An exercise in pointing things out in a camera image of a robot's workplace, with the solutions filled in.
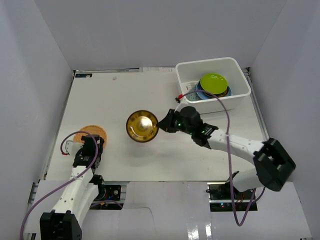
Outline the small yellow patterned plate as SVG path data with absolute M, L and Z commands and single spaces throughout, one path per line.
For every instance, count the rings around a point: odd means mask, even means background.
M 150 111 L 138 110 L 127 119 L 125 128 L 128 136 L 138 143 L 147 143 L 153 140 L 159 128 L 157 117 Z

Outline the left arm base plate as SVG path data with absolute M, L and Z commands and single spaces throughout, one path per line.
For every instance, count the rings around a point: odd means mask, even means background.
M 102 184 L 99 187 L 98 196 L 95 198 L 96 201 L 103 201 L 103 200 L 113 200 L 119 201 L 121 199 L 121 185 L 105 185 Z

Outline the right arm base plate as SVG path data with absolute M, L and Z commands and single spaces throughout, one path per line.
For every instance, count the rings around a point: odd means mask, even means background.
M 230 188 L 225 186 L 224 182 L 209 182 L 207 183 L 209 207 L 212 213 L 232 212 L 232 201 Z M 245 212 L 254 189 L 248 189 L 244 192 L 234 191 L 235 210 L 237 212 Z

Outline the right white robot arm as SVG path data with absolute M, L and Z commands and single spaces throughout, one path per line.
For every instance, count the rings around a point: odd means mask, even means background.
M 260 187 L 279 192 L 296 169 L 295 162 L 278 140 L 257 141 L 227 134 L 203 122 L 191 106 L 180 111 L 170 109 L 157 127 L 167 133 L 183 132 L 200 147 L 230 153 L 251 163 L 253 169 L 234 172 L 227 180 L 225 192 L 233 200 L 249 189 Z

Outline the light green ceramic plate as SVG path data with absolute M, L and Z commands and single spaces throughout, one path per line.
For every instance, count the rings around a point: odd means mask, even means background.
M 195 89 L 191 89 L 185 97 L 190 102 L 201 101 L 202 99 L 198 96 Z

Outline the lime green plate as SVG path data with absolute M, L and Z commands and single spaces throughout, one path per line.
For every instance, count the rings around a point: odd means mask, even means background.
M 206 92 L 212 94 L 220 94 L 228 89 L 227 80 L 220 74 L 207 73 L 200 79 L 200 86 Z

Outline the large yellow patterned plate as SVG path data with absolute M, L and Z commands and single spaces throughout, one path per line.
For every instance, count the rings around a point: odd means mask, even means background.
M 232 95 L 232 90 L 230 89 L 230 87 L 227 88 L 227 90 L 225 91 L 223 97 L 229 97 Z

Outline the blue plastic plate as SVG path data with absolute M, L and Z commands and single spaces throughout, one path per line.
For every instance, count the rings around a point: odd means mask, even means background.
M 196 90 L 203 90 L 203 88 L 200 85 L 200 82 L 198 82 L 195 86 Z M 197 91 L 198 96 L 201 98 L 201 100 L 210 100 L 213 99 L 213 97 L 209 97 L 207 95 L 204 94 L 204 92 L 202 91 Z

